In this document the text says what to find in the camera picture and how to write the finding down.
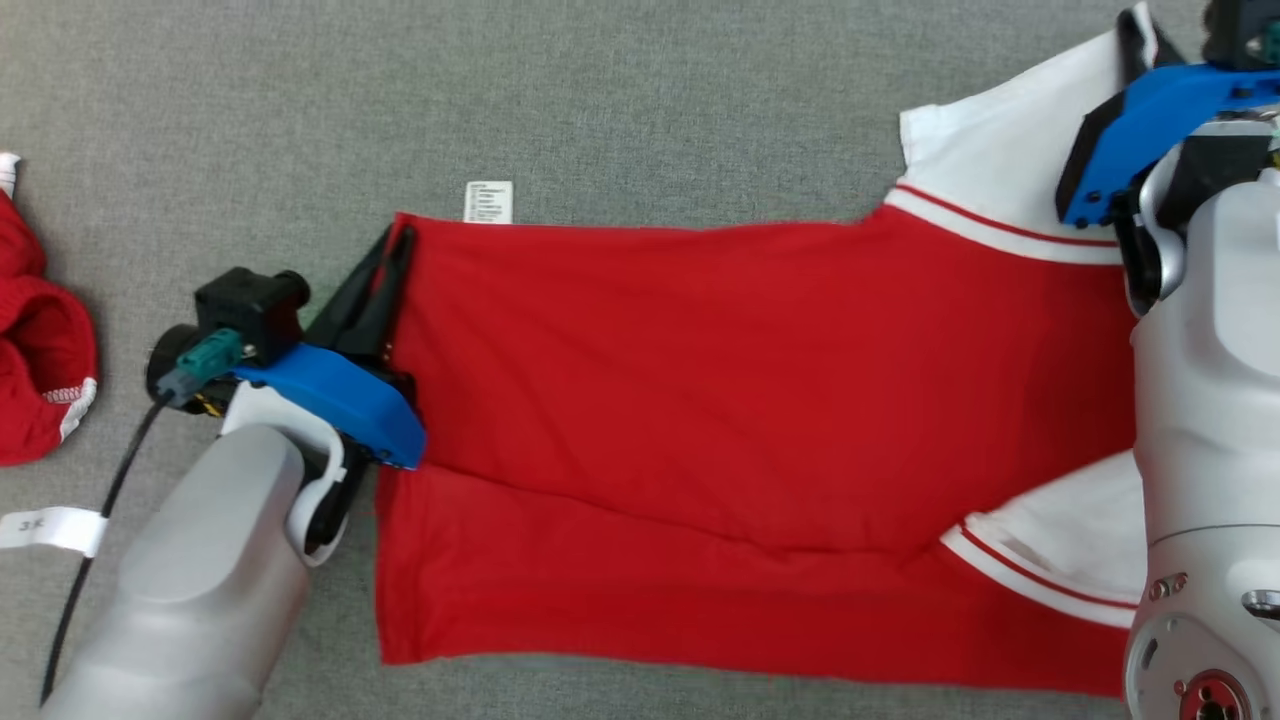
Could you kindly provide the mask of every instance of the red t-shirt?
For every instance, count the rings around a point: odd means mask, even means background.
[[[936,173],[909,170],[858,224],[401,215],[419,245],[393,363],[429,448],[380,480],[384,659],[1117,693],[1124,593],[1056,583],[965,528],[1130,446],[1115,249],[940,197]]]

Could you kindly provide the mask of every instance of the white care label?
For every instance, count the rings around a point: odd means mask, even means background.
[[[0,518],[0,550],[28,544],[52,544],[97,555],[106,533],[106,518],[79,507],[45,507],[27,512],[10,512]]]
[[[511,224],[511,181],[471,181],[467,183],[465,223]]]

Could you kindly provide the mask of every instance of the red and white shirt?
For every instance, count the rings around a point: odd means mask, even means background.
[[[1117,694],[1134,320],[1053,220],[1103,36],[905,113],[856,224],[417,229],[379,487],[388,662],[562,652]]]

